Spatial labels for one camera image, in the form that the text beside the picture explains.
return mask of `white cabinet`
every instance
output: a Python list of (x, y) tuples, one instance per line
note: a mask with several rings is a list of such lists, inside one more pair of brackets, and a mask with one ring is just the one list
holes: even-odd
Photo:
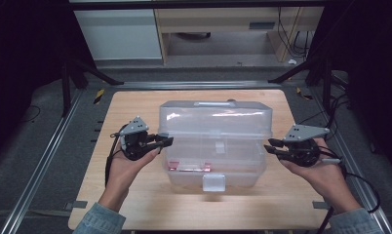
[[(105, 2), (113, 0), (71, 0)], [(75, 11), (93, 59), (162, 59), (153, 10)]]

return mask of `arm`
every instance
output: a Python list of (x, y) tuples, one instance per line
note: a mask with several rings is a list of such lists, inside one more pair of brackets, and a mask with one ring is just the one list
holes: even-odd
[[(327, 150), (325, 149), (327, 144), (323, 139), (316, 138), (315, 141), (321, 146), (321, 150)], [(319, 161), (312, 167), (303, 168), (283, 160), (281, 164), (293, 174), (307, 180), (333, 206), (336, 212), (336, 215), (330, 219), (333, 233), (382, 233), (367, 211), (362, 209), (352, 195), (339, 165), (324, 164)]]
[(73, 233), (120, 233), (126, 220), (118, 214), (124, 200), (129, 194), (129, 188), (138, 172), (159, 154), (160, 149), (154, 149), (137, 161), (127, 159), (116, 147), (116, 154), (111, 164), (108, 183), (98, 202), (86, 213)]

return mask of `dark background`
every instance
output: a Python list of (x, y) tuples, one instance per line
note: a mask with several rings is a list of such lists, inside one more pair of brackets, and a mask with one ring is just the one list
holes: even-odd
[[(310, 55), (329, 55), (333, 69), (349, 73), (348, 92), (373, 148), (392, 161), (392, 0), (350, 2), (326, 7)], [(95, 67), (72, 12), (44, 1), (0, 1), (0, 147), (33, 91), (59, 79), (68, 58)], [(72, 78), (82, 76), (71, 69)]]

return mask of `container handle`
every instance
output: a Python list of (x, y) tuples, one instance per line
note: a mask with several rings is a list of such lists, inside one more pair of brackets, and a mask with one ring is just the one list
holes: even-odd
[(233, 101), (196, 101), (194, 105), (200, 107), (235, 107)]

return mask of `wrist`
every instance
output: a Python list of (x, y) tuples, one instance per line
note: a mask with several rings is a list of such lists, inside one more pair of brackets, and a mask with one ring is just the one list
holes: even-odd
[(98, 203), (118, 213), (129, 193), (129, 189), (122, 190), (120, 187), (121, 186), (112, 183), (107, 183), (107, 186), (99, 198)]
[(336, 191), (333, 196), (326, 197), (326, 199), (338, 215), (361, 208), (349, 190)]

